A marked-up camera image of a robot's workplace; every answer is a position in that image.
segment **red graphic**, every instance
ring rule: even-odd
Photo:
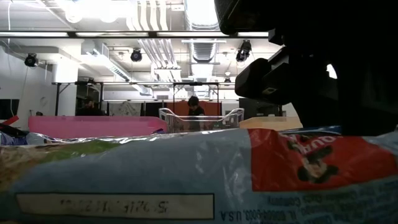
[[[248,131],[253,191],[332,189],[398,174],[394,155],[361,137]]]

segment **dark hair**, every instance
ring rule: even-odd
[[[94,99],[91,96],[86,96],[86,98],[84,99],[85,105],[87,105],[91,101],[94,101]]]
[[[199,105],[199,99],[195,96],[191,96],[188,100],[188,106],[198,106]]]

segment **pink mat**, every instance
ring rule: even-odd
[[[139,116],[31,116],[29,131],[52,138],[145,136],[167,123],[156,117]]]

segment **white label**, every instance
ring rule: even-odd
[[[214,219],[214,195],[17,194],[22,212],[172,220]]]

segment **cartoon character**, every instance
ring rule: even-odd
[[[322,161],[324,157],[331,154],[331,146],[321,148],[303,155],[303,166],[298,168],[297,175],[301,181],[309,181],[314,184],[322,184],[333,175],[338,174],[338,167],[331,166]]]

